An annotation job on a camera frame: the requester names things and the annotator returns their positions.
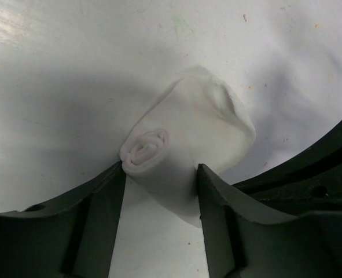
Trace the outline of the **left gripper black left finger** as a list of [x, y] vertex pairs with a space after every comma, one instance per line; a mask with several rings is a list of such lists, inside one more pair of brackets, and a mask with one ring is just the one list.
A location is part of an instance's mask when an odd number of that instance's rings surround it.
[[108, 277], [125, 183], [115, 163], [60, 196], [0, 213], [0, 277]]

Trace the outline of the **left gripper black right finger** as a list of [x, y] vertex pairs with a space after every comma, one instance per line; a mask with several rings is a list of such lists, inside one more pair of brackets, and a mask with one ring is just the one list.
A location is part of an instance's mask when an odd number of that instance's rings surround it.
[[294, 216], [197, 170], [210, 277], [342, 277], [342, 211]]

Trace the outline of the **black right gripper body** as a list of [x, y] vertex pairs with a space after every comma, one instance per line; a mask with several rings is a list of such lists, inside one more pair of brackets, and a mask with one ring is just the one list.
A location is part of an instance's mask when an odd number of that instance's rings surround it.
[[235, 187], [292, 215], [342, 211], [342, 120], [300, 154]]

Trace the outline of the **white sock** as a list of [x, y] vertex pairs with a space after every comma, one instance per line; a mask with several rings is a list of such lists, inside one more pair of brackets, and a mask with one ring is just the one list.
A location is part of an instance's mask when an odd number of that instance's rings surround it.
[[196, 171], [237, 164], [256, 137], [242, 101], [203, 67], [187, 69], [137, 122], [119, 156], [124, 172], [181, 220], [201, 227]]

